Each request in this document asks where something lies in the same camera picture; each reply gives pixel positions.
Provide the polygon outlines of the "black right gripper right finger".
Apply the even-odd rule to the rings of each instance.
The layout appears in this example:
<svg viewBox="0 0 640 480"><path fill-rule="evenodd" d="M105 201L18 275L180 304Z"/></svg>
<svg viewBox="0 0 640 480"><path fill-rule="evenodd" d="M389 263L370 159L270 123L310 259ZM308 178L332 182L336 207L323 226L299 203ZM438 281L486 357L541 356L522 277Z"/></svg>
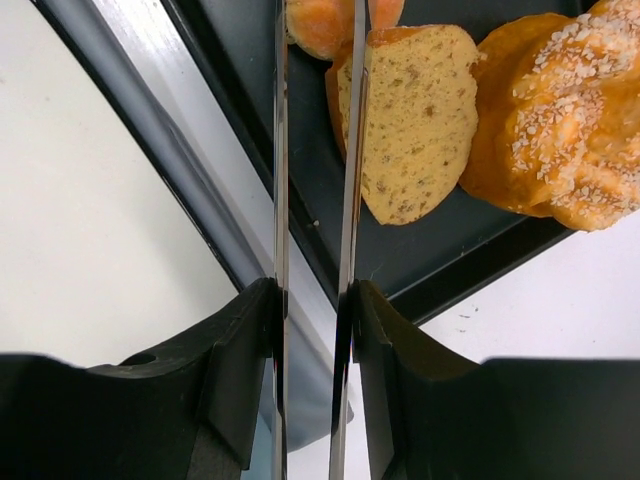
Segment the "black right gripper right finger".
<svg viewBox="0 0 640 480"><path fill-rule="evenodd" d="M635 479L635 360L475 363L403 318L370 282L354 295L375 479Z"/></svg>

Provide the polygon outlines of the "metal tongs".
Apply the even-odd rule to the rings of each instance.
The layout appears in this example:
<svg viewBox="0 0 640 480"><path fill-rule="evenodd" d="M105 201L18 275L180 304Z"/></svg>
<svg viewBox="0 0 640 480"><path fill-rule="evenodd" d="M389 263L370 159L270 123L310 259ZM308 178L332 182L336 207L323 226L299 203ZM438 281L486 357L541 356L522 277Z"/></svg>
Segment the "metal tongs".
<svg viewBox="0 0 640 480"><path fill-rule="evenodd" d="M361 172L364 150L369 72L365 67L366 39L377 7L370 1L354 3L354 33L351 66L350 119L348 128L344 205L341 232L339 303L337 308L333 390L331 403L329 474L344 477L346 426L348 423L348 380L353 342L353 285L357 231L361 205ZM287 477L288 402L288 293L289 293L289 171L288 171L288 85L286 3L275 3L274 113L274 272L278 286L280 324L274 328L272 427L274 479Z"/></svg>

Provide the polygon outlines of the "small round orange bun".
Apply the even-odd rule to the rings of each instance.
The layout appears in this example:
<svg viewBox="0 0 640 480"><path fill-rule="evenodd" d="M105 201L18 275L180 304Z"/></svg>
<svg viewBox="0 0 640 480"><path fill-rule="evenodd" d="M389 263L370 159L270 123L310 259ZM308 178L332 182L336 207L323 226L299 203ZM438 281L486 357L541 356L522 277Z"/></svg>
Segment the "small round orange bun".
<svg viewBox="0 0 640 480"><path fill-rule="evenodd" d="M411 35L413 27L398 27L404 1L368 1L372 32L393 31L392 37ZM353 1L286 1L288 42L320 60L334 60L354 38Z"/></svg>

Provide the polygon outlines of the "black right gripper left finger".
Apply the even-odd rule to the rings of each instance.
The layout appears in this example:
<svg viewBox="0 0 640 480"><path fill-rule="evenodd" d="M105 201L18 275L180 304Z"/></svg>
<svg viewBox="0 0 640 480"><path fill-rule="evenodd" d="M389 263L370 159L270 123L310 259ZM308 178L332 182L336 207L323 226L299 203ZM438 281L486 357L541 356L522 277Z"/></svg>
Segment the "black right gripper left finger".
<svg viewBox="0 0 640 480"><path fill-rule="evenodd" d="M1 358L5 479L237 479L250 463L275 284L118 365Z"/></svg>

